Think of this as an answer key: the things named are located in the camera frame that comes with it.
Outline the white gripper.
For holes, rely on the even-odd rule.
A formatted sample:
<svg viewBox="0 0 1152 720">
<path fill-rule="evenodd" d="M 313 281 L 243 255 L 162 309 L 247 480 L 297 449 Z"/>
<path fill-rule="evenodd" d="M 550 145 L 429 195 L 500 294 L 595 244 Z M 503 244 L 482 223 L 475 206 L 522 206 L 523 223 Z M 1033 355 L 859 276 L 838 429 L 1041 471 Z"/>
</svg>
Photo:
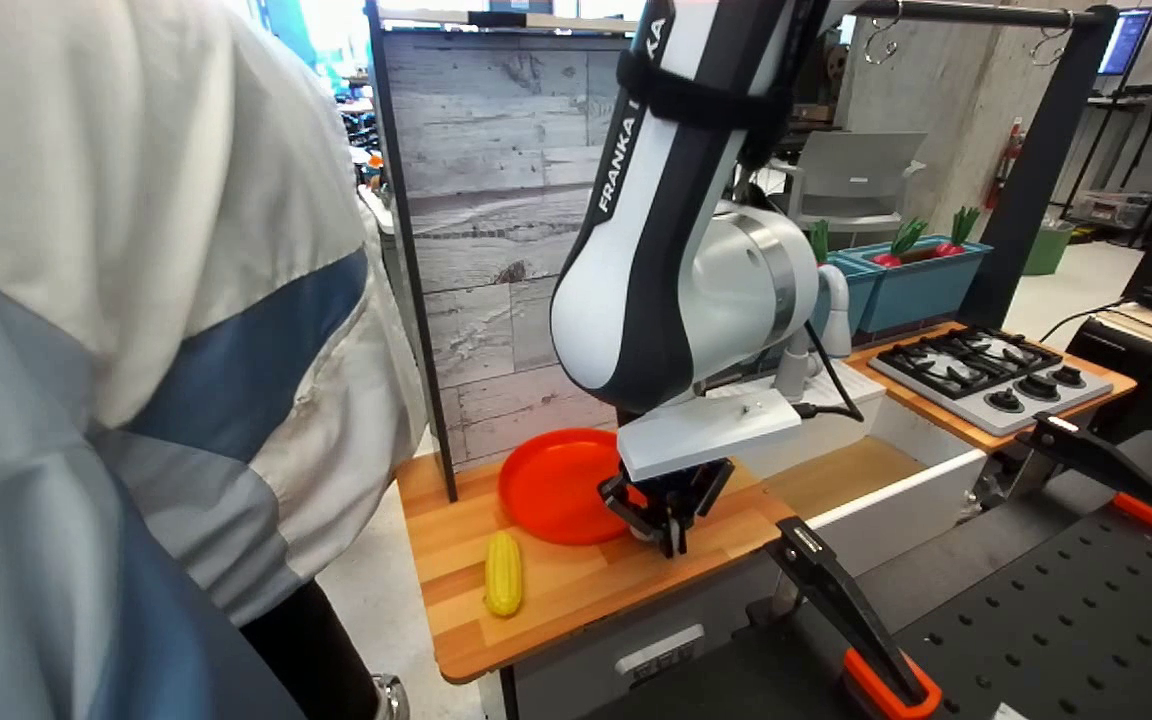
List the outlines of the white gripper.
<svg viewBox="0 0 1152 720">
<path fill-rule="evenodd" d="M 684 394 L 654 412 L 621 412 L 612 431 L 621 468 L 600 486 L 600 506 L 640 545 L 684 555 L 689 527 L 713 513 L 732 478 L 732 457 L 801 423 L 804 412 L 772 386 Z"/>
</svg>

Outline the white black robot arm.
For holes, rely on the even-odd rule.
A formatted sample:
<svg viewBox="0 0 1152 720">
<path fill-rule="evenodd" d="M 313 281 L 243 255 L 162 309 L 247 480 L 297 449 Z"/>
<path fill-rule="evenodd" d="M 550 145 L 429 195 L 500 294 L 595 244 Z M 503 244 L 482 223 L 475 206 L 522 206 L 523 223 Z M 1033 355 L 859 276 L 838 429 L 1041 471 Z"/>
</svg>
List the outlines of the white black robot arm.
<svg viewBox="0 0 1152 720">
<path fill-rule="evenodd" d="M 770 159 L 823 17 L 828 0 L 648 0 L 616 59 L 550 334 L 560 374 L 616 412 L 600 506 L 669 555 L 732 453 L 801 421 L 772 374 L 817 314 L 817 252 L 732 180 Z"/>
</svg>

